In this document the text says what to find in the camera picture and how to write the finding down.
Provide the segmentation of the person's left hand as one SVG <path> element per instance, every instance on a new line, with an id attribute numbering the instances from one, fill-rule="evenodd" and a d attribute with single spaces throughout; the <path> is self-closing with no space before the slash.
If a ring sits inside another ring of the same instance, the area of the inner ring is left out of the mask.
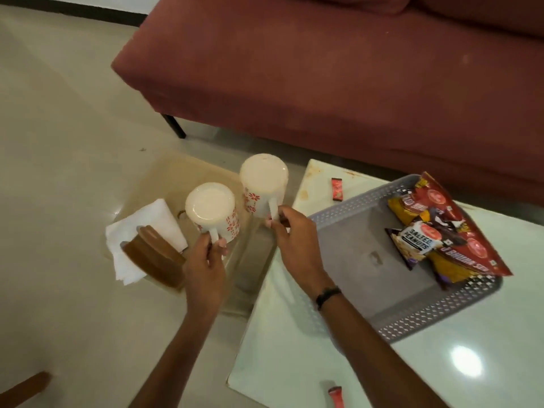
<path id="1" fill-rule="evenodd" d="M 183 267 L 187 310 L 200 316 L 216 316 L 227 292 L 225 267 L 208 267 L 207 249 L 211 243 L 209 233 L 202 233 Z"/>

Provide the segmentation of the person's right hand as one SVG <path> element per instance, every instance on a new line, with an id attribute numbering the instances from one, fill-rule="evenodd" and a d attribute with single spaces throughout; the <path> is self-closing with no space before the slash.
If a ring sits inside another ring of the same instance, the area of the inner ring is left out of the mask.
<path id="1" fill-rule="evenodd" d="M 307 217 L 304 228 L 275 236 L 284 267 L 312 301 L 325 288 L 336 286 L 324 269 L 314 221 Z"/>

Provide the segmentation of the short white floral mug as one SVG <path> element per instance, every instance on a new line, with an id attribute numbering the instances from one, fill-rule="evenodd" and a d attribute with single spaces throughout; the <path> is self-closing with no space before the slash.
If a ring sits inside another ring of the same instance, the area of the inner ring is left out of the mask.
<path id="1" fill-rule="evenodd" d="M 209 182 L 197 186 L 186 199 L 185 211 L 201 233 L 208 232 L 212 243 L 223 238 L 233 241 L 240 231 L 234 193 L 224 184 Z"/>

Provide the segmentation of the tall white floral mug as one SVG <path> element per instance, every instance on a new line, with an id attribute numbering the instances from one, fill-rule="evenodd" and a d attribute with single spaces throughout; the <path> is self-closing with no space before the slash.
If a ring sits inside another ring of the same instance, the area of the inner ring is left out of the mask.
<path id="1" fill-rule="evenodd" d="M 255 154 L 243 162 L 239 178 L 245 210 L 261 219 L 278 219 L 288 185 L 287 165 L 272 154 Z"/>

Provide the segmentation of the person's right forearm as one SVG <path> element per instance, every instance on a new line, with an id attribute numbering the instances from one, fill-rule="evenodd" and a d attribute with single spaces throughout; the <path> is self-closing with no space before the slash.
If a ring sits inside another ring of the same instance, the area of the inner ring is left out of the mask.
<path id="1" fill-rule="evenodd" d="M 343 294 L 319 312 L 373 408 L 450 408 Z"/>

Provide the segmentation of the person's left forearm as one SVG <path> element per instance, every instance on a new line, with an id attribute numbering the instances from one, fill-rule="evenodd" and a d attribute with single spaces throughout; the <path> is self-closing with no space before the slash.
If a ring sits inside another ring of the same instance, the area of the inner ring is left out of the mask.
<path id="1" fill-rule="evenodd" d="M 188 304 L 179 330 L 128 408 L 178 408 L 218 314 L 217 303 Z"/>

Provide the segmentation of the brown wooden napkin holder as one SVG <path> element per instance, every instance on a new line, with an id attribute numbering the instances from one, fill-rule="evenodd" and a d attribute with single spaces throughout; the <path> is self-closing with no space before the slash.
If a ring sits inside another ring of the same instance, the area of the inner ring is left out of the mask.
<path id="1" fill-rule="evenodd" d="M 120 243 L 123 253 L 153 281 L 180 293 L 185 286 L 186 259 L 152 226 L 138 226 L 137 235 Z"/>

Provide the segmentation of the white paper napkins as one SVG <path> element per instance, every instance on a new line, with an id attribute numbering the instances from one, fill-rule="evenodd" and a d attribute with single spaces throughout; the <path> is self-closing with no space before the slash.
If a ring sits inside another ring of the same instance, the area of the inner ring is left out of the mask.
<path id="1" fill-rule="evenodd" d="M 122 251 L 121 243 L 137 235 L 138 226 L 152 226 L 170 245 L 182 253 L 188 243 L 164 199 L 157 199 L 125 219 L 105 228 L 105 244 L 112 254 L 115 278 L 124 286 L 142 280 L 146 274 Z"/>

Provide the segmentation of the grey perforated plastic tray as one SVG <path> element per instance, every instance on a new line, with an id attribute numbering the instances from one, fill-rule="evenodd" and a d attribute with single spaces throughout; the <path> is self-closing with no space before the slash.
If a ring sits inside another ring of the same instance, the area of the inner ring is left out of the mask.
<path id="1" fill-rule="evenodd" d="M 420 175 L 408 175 L 310 216 L 325 270 L 388 343 L 398 342 L 500 290 L 500 276 L 439 281 L 429 260 L 409 270 L 386 229 L 401 229 L 387 200 L 404 196 Z"/>

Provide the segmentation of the black wristband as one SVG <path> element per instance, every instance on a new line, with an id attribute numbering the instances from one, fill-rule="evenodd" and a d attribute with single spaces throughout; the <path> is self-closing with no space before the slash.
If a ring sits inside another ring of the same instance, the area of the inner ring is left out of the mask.
<path id="1" fill-rule="evenodd" d="M 342 294 L 338 286 L 325 288 L 321 294 L 316 297 L 315 304 L 318 311 L 321 311 L 325 302 L 330 298 Z"/>

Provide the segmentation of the yellow snack packet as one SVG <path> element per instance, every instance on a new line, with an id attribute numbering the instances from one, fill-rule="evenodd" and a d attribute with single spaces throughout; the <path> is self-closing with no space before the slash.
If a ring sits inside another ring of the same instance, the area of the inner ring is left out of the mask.
<path id="1" fill-rule="evenodd" d="M 424 222 L 431 220 L 427 204 L 419 202 L 412 194 L 392 197 L 387 203 L 390 210 L 404 225 L 412 223 L 417 218 Z"/>
<path id="2" fill-rule="evenodd" d="M 432 271 L 435 279 L 442 290 L 447 290 L 448 286 L 465 281 L 478 274 L 463 266 L 455 264 L 453 261 L 445 259 L 436 251 L 431 251 L 427 258 L 432 264 Z"/>

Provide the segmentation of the black sofa leg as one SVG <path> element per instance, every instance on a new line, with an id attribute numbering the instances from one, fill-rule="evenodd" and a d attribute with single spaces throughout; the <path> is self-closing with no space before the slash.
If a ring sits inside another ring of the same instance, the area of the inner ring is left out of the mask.
<path id="1" fill-rule="evenodd" d="M 173 130 L 175 135 L 180 139 L 186 139 L 187 134 L 177 122 L 176 118 L 171 115 L 161 114 L 168 126 Z"/>

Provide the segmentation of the white peanut snack packet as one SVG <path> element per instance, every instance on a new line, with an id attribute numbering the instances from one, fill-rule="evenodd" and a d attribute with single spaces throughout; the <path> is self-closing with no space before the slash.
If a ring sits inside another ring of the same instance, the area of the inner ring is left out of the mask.
<path id="1" fill-rule="evenodd" d="M 385 228 L 408 270 L 413 270 L 429 253 L 443 246 L 443 235 L 419 216 L 402 229 Z"/>

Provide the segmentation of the red fabric sofa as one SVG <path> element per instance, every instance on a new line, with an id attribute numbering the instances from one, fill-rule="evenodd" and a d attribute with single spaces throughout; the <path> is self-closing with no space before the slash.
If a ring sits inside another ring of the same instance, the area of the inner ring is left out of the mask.
<path id="1" fill-rule="evenodd" d="M 320 0 L 160 0 L 112 62 L 160 113 L 544 207 L 544 39 Z"/>

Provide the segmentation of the dark purple snack packet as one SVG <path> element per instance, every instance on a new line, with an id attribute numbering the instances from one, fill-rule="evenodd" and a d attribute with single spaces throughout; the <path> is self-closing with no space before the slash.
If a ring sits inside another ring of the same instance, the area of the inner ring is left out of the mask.
<path id="1" fill-rule="evenodd" d="M 430 225 L 438 230 L 442 236 L 442 245 L 445 247 L 462 247 L 467 245 L 466 239 L 464 239 L 457 228 L 454 226 L 454 223 L 450 220 L 443 219 L 443 215 L 439 214 L 439 211 L 435 207 L 430 207 L 428 209 L 430 216 Z"/>

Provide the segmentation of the large red snack packet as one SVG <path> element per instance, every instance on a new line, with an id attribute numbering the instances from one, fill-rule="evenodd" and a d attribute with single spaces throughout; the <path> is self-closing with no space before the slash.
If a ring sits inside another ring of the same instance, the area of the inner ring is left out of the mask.
<path id="1" fill-rule="evenodd" d="M 513 275 L 480 228 L 430 174 L 427 172 L 421 174 L 412 195 L 429 208 L 437 208 L 443 219 L 452 221 L 460 235 L 467 241 L 465 246 L 443 245 L 434 251 L 445 259 L 477 273 L 477 276 Z"/>

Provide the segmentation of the red sofa back cushion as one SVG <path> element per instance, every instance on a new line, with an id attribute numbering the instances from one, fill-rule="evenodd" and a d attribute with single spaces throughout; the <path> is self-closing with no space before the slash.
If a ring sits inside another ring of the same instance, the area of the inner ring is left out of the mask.
<path id="1" fill-rule="evenodd" d="M 453 20 L 544 39 L 544 0 L 417 0 Z"/>
<path id="2" fill-rule="evenodd" d="M 411 0 L 320 0 L 338 6 L 376 14 L 394 15 L 403 12 Z"/>

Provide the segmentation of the brown wooden furniture piece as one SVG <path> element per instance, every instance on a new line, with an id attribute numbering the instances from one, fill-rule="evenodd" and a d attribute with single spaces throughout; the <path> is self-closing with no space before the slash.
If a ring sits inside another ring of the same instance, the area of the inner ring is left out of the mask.
<path id="1" fill-rule="evenodd" d="M 41 371 L 11 389 L 0 393 L 0 408 L 17 408 L 17 406 L 46 390 L 52 378 L 51 373 Z"/>

